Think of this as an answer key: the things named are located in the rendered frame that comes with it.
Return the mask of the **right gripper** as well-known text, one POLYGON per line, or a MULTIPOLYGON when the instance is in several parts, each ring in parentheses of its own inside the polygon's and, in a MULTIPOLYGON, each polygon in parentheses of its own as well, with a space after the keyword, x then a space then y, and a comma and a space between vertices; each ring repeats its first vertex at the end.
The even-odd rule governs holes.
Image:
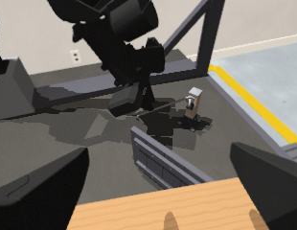
POLYGON ((108 70, 116 79, 114 84, 122 85, 123 89, 113 93, 108 105, 108 111, 114 116, 119 117, 127 113, 138 110, 140 107, 152 111, 152 103, 155 99, 149 83, 149 74, 142 74, 142 77, 135 80, 127 66, 126 54, 131 55, 129 46, 125 44, 112 56, 101 60, 103 71, 108 70), (145 97, 144 97, 145 96, 145 97))

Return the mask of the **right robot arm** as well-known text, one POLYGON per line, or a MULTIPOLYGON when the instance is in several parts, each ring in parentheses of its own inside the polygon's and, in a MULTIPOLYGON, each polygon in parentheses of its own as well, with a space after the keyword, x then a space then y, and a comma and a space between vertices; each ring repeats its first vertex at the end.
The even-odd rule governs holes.
MULTIPOLYGON (((47 1, 62 21, 75 23, 72 41, 76 43, 84 39, 100 60, 115 54, 124 42, 145 35, 159 25, 151 0, 47 1), (103 15, 105 17, 101 19, 103 15)), ((148 38, 146 47, 135 50, 130 45, 129 49, 131 55, 126 54, 126 63, 136 81, 142 74, 165 70, 164 47, 155 37, 148 38)))

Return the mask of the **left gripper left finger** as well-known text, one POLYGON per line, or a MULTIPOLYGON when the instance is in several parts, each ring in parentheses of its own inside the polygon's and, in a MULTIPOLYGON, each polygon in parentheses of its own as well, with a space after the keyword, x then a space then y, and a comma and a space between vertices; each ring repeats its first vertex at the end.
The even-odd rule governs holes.
POLYGON ((0 230, 66 230, 88 167, 78 148, 0 187, 0 230))

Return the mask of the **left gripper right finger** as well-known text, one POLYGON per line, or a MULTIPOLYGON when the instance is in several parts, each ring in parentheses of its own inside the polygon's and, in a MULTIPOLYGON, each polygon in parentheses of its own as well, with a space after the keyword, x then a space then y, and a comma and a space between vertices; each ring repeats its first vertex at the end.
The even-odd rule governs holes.
POLYGON ((269 230, 297 230, 297 162, 240 142, 230 160, 269 230))

